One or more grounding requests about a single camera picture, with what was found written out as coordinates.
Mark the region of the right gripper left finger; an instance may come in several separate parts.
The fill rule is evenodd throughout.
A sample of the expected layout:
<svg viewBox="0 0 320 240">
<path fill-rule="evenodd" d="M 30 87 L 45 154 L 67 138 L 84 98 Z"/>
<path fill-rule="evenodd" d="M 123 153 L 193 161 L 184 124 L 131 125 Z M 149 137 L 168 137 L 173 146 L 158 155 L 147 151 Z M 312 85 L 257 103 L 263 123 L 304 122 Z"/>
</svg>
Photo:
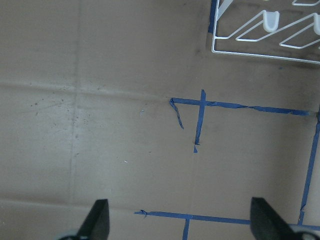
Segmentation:
<svg viewBox="0 0 320 240">
<path fill-rule="evenodd" d="M 110 233 L 108 199 L 98 199 L 75 235 L 76 240 L 107 240 Z"/>
</svg>

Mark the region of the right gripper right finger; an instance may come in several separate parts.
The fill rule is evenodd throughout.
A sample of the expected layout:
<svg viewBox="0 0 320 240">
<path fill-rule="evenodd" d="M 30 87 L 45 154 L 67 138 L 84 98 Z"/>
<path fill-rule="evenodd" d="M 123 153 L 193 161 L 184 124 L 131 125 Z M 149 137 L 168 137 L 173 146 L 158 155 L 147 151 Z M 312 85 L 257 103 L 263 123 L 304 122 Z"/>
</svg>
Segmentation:
<svg viewBox="0 0 320 240">
<path fill-rule="evenodd" d="M 252 197 L 250 230 L 256 240 L 296 240 L 296 233 L 262 197 Z"/>
</svg>

